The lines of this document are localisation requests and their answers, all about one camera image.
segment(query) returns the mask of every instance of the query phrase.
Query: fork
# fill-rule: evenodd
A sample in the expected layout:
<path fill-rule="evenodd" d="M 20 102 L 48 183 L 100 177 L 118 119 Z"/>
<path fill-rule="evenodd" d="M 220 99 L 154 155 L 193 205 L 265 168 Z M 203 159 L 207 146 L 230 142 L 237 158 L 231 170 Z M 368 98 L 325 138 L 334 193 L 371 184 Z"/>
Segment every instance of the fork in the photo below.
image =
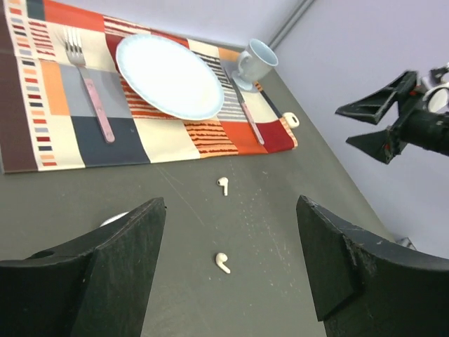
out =
<path fill-rule="evenodd" d="M 112 132 L 111 125 L 107 120 L 105 109 L 101 103 L 100 96 L 97 89 L 89 75 L 89 71 L 86 69 L 86 59 L 84 58 L 83 48 L 81 45 L 81 36 L 77 28 L 64 28 L 64 46 L 65 53 L 70 63 L 78 68 L 81 77 L 83 77 L 84 85 L 91 97 L 91 102 L 97 115 L 98 123 L 100 125 L 103 136 L 106 143 L 113 143 L 115 141 L 114 133 Z"/>

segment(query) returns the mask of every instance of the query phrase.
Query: knife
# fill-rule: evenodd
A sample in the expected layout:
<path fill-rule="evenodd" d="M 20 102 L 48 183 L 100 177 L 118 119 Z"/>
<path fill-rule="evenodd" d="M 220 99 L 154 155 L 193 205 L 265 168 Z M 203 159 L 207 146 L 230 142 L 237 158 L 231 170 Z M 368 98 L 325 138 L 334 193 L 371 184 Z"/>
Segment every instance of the knife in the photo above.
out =
<path fill-rule="evenodd" d="M 240 92 L 240 88 L 237 86 L 237 83 L 234 81 L 232 76 L 229 76 L 228 79 L 232 84 L 232 88 L 234 88 L 234 91 L 237 94 L 237 100 L 239 101 L 241 109 L 245 113 L 246 119 L 251 125 L 251 128 L 253 130 L 253 133 L 255 134 L 255 137 L 257 138 L 257 141 L 259 142 L 259 144 L 264 145 L 265 144 L 264 138 L 262 137 L 262 134 L 260 133 L 259 128 L 257 127 L 257 124 L 254 122 L 253 116 L 251 115 L 251 112 L 245 103 L 245 99 L 243 98 L 243 95 Z"/>

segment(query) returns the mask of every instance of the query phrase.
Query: colorful placemat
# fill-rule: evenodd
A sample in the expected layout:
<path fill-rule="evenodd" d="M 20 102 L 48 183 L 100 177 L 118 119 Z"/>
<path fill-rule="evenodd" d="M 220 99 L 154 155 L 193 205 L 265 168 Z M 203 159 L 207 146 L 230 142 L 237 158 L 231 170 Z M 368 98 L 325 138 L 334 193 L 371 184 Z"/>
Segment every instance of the colorful placemat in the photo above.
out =
<path fill-rule="evenodd" d="M 243 93 L 265 140 L 264 146 L 257 143 L 222 70 L 222 62 L 236 60 L 234 51 L 51 0 L 3 0 L 2 5 L 0 147 L 6 173 L 267 154 L 297 146 L 260 85 L 258 92 Z M 81 32 L 87 68 L 116 137 L 113 144 L 104 141 L 81 76 L 67 59 L 65 25 Z M 130 88 L 117 71 L 115 53 L 124 37 L 136 33 L 172 39 L 209 65 L 225 94 L 216 118 L 173 118 Z"/>

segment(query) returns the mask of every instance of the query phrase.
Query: gray table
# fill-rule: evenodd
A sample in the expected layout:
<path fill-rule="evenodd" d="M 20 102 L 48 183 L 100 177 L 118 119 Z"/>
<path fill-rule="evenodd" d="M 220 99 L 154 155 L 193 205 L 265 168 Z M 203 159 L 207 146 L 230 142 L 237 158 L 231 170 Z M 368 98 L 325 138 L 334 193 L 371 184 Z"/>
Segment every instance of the gray table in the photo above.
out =
<path fill-rule="evenodd" d="M 325 336 L 297 229 L 305 194 L 391 239 L 272 72 L 262 85 L 300 118 L 296 150 L 144 166 L 0 176 L 0 259 L 21 259 L 162 196 L 168 207 L 142 336 Z M 223 197 L 217 178 L 229 178 Z M 213 254 L 229 256 L 226 275 Z"/>

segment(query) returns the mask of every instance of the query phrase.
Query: light blue mug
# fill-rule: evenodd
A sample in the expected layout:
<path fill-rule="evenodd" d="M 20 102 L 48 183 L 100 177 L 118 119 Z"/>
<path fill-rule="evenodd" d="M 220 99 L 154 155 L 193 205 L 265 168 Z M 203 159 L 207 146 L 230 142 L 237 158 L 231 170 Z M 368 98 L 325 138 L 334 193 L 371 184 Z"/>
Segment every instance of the light blue mug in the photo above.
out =
<path fill-rule="evenodd" d="M 232 72 L 232 78 L 240 88 L 249 91 L 254 82 L 268 74 L 278 63 L 270 47 L 260 40 L 251 39 L 237 59 L 238 70 Z"/>

